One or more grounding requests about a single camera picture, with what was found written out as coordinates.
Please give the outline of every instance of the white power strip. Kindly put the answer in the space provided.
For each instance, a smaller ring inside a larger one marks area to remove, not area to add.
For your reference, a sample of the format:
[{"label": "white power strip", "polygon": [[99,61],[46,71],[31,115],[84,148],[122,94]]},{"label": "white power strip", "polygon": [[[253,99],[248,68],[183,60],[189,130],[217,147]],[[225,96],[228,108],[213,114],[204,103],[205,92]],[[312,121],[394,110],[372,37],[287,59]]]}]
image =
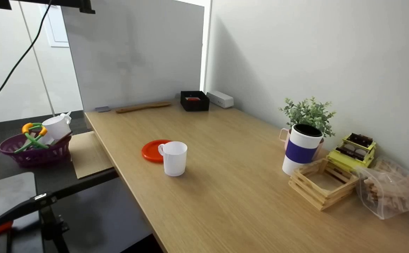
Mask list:
[{"label": "white power strip", "polygon": [[220,91],[210,91],[206,94],[211,103],[217,104],[222,108],[232,107],[234,105],[234,99]]}]

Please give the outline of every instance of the purple band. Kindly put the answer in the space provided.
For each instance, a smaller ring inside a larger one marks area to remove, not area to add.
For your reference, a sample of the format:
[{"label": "purple band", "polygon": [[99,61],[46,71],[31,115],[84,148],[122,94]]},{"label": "purple band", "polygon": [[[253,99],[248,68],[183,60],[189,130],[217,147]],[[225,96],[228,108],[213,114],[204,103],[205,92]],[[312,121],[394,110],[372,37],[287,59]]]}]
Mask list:
[{"label": "purple band", "polygon": [[302,148],[289,140],[286,149],[286,156],[290,160],[297,163],[309,163],[312,162],[312,157],[316,151],[317,147],[315,147],[315,149]]}]

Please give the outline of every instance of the purple basket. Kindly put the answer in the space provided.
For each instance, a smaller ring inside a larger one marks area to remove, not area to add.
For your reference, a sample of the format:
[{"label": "purple basket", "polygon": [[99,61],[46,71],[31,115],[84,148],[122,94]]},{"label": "purple basket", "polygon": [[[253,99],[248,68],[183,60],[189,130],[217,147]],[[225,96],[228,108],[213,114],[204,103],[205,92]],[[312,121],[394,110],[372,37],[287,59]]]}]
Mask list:
[{"label": "purple basket", "polygon": [[56,162],[66,156],[70,156],[69,141],[71,139],[72,137],[68,136],[63,141],[56,143],[54,146],[50,146],[48,149],[31,149],[14,154],[14,151],[22,147],[27,140],[24,134],[19,134],[0,143],[0,152],[10,156],[20,167],[31,167]]}]

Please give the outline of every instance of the wooden desk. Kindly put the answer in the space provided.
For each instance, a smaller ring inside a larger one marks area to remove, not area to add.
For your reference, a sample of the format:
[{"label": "wooden desk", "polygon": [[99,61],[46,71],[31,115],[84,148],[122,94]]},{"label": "wooden desk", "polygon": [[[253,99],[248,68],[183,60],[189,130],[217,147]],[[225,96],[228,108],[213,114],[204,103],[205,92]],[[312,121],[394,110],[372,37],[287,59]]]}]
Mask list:
[{"label": "wooden desk", "polygon": [[[409,212],[380,221],[355,194],[316,210],[287,184],[279,129],[236,109],[86,116],[170,253],[409,252]],[[142,158],[156,139],[187,144],[185,174]]]}]

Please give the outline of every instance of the plastic bag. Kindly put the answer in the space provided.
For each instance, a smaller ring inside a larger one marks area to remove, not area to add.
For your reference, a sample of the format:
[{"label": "plastic bag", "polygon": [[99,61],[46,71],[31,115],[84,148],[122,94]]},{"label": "plastic bag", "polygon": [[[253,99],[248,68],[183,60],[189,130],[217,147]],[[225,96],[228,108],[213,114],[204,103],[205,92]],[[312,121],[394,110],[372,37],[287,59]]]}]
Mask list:
[{"label": "plastic bag", "polygon": [[409,171],[380,157],[374,168],[356,167],[357,195],[381,220],[409,211]]}]

